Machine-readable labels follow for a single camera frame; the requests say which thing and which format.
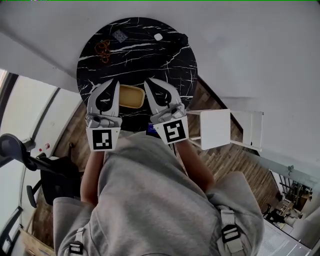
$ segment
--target yellow tray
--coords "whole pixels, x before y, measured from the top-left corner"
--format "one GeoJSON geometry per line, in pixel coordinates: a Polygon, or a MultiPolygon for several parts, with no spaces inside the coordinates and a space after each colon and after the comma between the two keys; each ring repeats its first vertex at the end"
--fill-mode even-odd
{"type": "Polygon", "coordinates": [[[141,88],[120,84],[119,105],[139,109],[144,104],[145,91],[141,88]]]}

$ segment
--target person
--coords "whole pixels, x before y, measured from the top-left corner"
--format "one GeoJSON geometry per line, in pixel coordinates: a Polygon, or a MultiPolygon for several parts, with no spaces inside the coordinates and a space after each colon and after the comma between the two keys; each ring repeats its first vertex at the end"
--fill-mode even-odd
{"type": "Polygon", "coordinates": [[[193,146],[136,133],[91,152],[80,199],[53,203],[56,255],[256,255],[264,223],[241,172],[219,182],[193,146]]]}

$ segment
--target shirt sleeve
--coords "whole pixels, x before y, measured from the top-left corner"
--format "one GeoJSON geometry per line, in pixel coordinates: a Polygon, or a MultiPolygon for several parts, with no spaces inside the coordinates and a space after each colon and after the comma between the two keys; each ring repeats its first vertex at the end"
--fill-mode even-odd
{"type": "Polygon", "coordinates": [[[240,229],[245,250],[256,255],[264,234],[264,220],[258,202],[242,172],[232,172],[217,182],[206,193],[216,208],[234,211],[235,224],[240,229]]]}
{"type": "Polygon", "coordinates": [[[53,242],[56,255],[60,255],[75,240],[77,230],[90,221],[93,209],[90,203],[69,197],[59,197],[53,201],[53,242]]]}

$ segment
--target black marble table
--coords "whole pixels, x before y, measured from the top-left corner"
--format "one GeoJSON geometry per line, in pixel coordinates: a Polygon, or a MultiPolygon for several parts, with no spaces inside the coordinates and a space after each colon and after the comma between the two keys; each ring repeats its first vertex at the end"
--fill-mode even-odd
{"type": "MultiPolygon", "coordinates": [[[[187,107],[196,88],[198,73],[195,56],[185,35],[158,20],[131,17],[106,25],[89,39],[79,57],[76,77],[86,105],[93,90],[112,78],[119,80],[121,85],[142,89],[146,78],[156,78],[173,85],[187,107]],[[123,39],[127,37],[122,42],[113,35],[119,33],[118,30],[123,39]],[[158,33],[163,37],[161,40],[154,37],[158,33]],[[102,59],[95,47],[106,40],[109,56],[102,59]]],[[[109,97],[105,93],[103,101],[109,97]]],[[[121,129],[144,131],[151,115],[147,95],[141,108],[120,106],[121,129]]]]}

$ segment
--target gray square object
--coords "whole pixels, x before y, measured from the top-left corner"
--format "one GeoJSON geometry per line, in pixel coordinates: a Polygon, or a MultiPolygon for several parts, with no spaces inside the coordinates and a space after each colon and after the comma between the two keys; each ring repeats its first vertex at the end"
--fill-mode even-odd
{"type": "Polygon", "coordinates": [[[118,29],[116,32],[114,32],[113,37],[118,40],[119,43],[122,43],[124,40],[126,40],[128,37],[125,33],[123,33],[120,29],[118,29]]]}

